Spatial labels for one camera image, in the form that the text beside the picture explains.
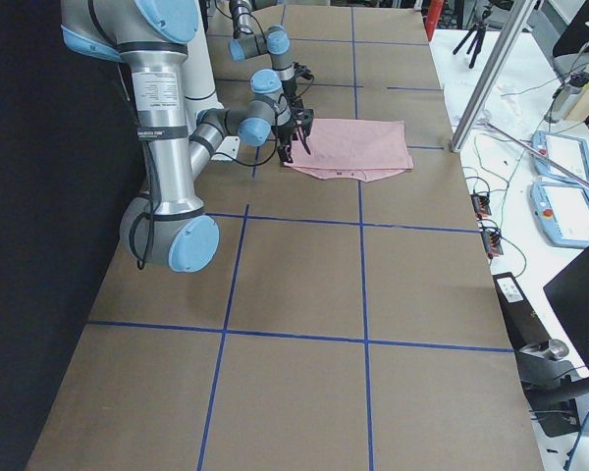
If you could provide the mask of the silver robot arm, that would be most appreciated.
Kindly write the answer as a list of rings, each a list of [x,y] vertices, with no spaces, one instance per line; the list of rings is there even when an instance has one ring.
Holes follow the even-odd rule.
[[[138,265],[176,272],[203,269],[220,239],[194,184],[216,155],[234,158],[240,144],[259,147],[274,137],[275,154],[290,162],[294,141],[306,141],[313,112],[304,107],[298,79],[309,69],[293,59],[282,26],[254,17],[261,1],[233,1],[229,51],[236,61],[262,55],[271,65],[250,81],[241,108],[218,100],[200,6],[195,1],[65,1],[66,46],[96,59],[126,64],[132,75],[137,136],[148,190],[128,206],[120,239]]]
[[[253,15],[258,10],[278,4],[279,1],[230,1],[233,39],[229,43],[229,51],[235,62],[268,55],[290,105],[302,108],[296,80],[305,79],[313,83],[313,73],[307,66],[294,60],[290,38],[283,26],[264,28]]]

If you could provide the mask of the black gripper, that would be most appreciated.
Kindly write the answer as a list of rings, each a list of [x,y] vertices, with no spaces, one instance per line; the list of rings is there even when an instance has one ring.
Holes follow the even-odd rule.
[[[300,97],[288,100],[283,111],[277,118],[274,132],[277,137],[277,151],[282,163],[292,163],[292,142],[298,140],[303,147],[307,147],[314,121],[314,111],[306,108]]]
[[[308,89],[314,84],[315,76],[311,70],[304,64],[298,62],[293,63],[293,76],[288,79],[288,97],[301,98]],[[297,80],[303,79],[306,82],[306,87],[303,91],[297,91]]]

